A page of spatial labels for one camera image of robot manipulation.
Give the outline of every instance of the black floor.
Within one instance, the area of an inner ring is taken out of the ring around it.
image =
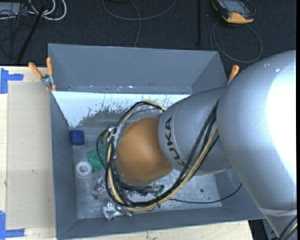
[[[60,17],[64,8],[61,0],[55,1],[57,14],[52,13],[51,17]],[[245,69],[269,56],[295,50],[297,0],[248,1],[255,8],[254,21],[241,27],[229,27],[221,20],[211,0],[65,0],[66,16],[58,21],[40,19],[27,46],[25,41],[36,16],[26,13],[15,18],[0,19],[0,66],[24,66],[29,62],[45,66],[48,43],[177,50],[213,49],[220,52],[225,72],[229,75],[234,64]],[[39,9],[43,0],[31,2]],[[218,21],[214,28],[217,47],[213,40],[211,44],[211,33]],[[251,228],[256,234],[263,227],[254,222]]]

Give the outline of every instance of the gray bin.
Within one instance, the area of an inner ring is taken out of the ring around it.
[[[57,86],[57,91],[50,93],[50,109],[58,239],[264,218],[242,186],[223,201],[209,204],[167,201],[153,211],[106,220],[101,214],[101,201],[94,200],[91,194],[104,172],[95,172],[88,179],[75,177],[76,162],[87,159],[85,154],[95,149],[100,132],[114,124],[140,97],[166,97],[164,105],[169,106],[183,96],[225,86],[226,74],[216,51],[50,43],[48,56]],[[122,102],[108,100],[109,105],[105,106],[104,100],[100,101],[102,95],[122,97]],[[84,131],[84,145],[70,144],[73,129]],[[167,176],[168,185],[175,173]],[[239,184],[232,169],[195,176],[175,198],[218,200],[234,192]]]

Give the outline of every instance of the wooden table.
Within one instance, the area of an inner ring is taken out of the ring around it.
[[[31,81],[42,85],[42,82],[35,76],[35,74],[28,67],[12,67],[12,66],[0,66],[1,68],[8,70],[10,74],[20,73],[24,74],[24,80],[19,84],[23,84],[24,81]],[[43,74],[47,73],[46,68],[40,68]],[[9,90],[6,94],[0,94],[0,211],[8,213],[7,206],[7,130],[8,130],[8,96]],[[16,237],[16,239],[56,239],[54,226],[41,226],[36,228],[25,228],[23,237]],[[96,240],[252,240],[250,227],[247,221],[219,223],[202,226],[190,226],[175,229],[146,231],[130,234],[102,236],[95,238]]]

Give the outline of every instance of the cardboard sheet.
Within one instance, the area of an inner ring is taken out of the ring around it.
[[[9,84],[6,228],[55,225],[49,93],[41,82]]]

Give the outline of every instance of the blue tape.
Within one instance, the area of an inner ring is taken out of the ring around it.
[[[8,81],[22,81],[23,79],[23,74],[9,74],[9,71],[2,67],[0,77],[0,94],[8,93]]]
[[[6,230],[6,213],[0,210],[0,240],[23,237],[25,229]]]

